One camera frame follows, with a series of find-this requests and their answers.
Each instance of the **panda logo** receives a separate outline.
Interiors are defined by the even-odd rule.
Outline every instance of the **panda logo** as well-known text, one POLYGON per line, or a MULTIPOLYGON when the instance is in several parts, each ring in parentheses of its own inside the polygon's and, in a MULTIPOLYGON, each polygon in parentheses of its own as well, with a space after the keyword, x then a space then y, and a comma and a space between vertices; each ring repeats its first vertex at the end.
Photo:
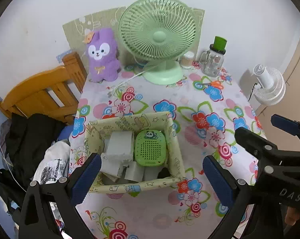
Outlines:
POLYGON ((158 135, 153 131, 147 131, 145 138, 148 139, 158 139, 158 135))

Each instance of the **screw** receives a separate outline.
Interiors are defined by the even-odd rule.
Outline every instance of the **screw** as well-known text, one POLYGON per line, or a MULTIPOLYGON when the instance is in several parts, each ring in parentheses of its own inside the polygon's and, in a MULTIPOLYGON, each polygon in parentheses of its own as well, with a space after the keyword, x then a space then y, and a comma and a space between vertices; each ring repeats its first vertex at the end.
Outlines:
POLYGON ((65 182, 67 181, 67 177, 60 177, 60 178, 58 179, 58 181, 59 181, 60 183, 65 183, 65 182))
POLYGON ((37 184, 37 181, 31 181, 30 186, 34 187, 37 184))
POLYGON ((239 185, 245 185, 245 184, 246 184, 246 181, 244 181, 243 179, 238 179, 238 180, 237 180, 237 183, 238 183, 239 185))
POLYGON ((270 165, 266 165, 265 168, 264 168, 264 171, 268 174, 271 174, 274 172, 274 169, 273 167, 271 167, 270 165))
POLYGON ((266 150, 272 150, 273 148, 270 145, 265 145, 266 150))

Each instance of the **green speaker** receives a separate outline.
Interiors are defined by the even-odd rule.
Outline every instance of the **green speaker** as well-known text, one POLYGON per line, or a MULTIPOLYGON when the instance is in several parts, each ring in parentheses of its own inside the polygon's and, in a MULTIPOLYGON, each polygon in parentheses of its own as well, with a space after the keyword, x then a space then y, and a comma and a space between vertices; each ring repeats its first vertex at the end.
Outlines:
POLYGON ((164 164, 167 156, 166 139, 159 130, 141 131, 135 140, 135 161, 142 166, 159 166, 164 164))

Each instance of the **green lid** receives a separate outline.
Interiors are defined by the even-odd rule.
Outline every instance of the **green lid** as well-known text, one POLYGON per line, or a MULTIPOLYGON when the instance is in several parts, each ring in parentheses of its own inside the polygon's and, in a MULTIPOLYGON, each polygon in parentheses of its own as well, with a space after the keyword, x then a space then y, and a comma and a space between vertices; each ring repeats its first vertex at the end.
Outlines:
POLYGON ((216 49, 216 50, 224 51, 226 43, 227 43, 226 39, 224 39, 222 37, 215 36, 213 48, 216 49))

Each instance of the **door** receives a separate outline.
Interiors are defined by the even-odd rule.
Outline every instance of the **door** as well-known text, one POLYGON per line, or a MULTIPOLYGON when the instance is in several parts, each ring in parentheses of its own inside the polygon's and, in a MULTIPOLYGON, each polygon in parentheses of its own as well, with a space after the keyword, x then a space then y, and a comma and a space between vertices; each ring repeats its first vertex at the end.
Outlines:
POLYGON ((278 104, 267 107, 258 116, 267 140, 276 144, 278 149, 300 151, 300 140, 297 136, 292 136, 271 125, 270 118, 274 114, 300 121, 300 60, 286 82, 284 98, 278 104))

